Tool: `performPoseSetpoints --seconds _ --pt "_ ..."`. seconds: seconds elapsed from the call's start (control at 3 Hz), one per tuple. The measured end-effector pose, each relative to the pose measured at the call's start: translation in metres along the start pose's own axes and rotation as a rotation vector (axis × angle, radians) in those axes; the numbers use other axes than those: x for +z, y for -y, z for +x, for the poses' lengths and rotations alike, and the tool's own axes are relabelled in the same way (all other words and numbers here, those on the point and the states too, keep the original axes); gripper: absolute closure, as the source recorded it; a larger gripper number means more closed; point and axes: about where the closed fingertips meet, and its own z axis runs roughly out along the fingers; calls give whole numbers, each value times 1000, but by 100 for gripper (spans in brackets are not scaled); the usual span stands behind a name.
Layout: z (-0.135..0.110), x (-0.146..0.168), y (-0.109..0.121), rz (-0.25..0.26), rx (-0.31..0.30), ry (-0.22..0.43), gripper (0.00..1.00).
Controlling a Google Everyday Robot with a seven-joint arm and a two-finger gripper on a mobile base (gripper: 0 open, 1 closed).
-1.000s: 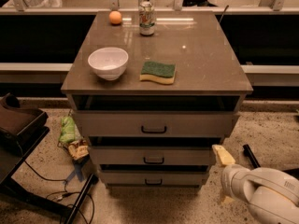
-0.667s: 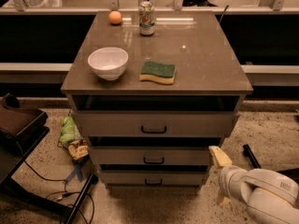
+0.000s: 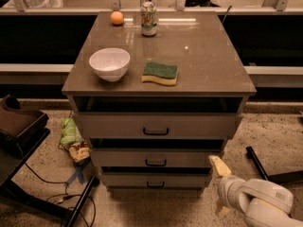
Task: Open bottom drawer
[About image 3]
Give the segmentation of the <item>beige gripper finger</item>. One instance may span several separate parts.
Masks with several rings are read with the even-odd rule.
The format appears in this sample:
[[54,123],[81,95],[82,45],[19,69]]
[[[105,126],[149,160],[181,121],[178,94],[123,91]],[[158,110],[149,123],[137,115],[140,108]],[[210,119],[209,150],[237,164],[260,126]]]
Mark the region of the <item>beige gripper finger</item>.
[[225,177],[231,174],[230,168],[219,156],[210,155],[208,159],[219,177]]

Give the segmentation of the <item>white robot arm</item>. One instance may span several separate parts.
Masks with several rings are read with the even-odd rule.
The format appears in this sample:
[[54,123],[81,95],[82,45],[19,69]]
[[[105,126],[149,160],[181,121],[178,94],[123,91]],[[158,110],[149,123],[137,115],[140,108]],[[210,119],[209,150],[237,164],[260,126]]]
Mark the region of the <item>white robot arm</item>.
[[303,227],[290,217],[294,195],[287,188],[262,179],[244,180],[232,174],[216,155],[208,157],[217,177],[221,212],[235,209],[244,214],[247,227]]

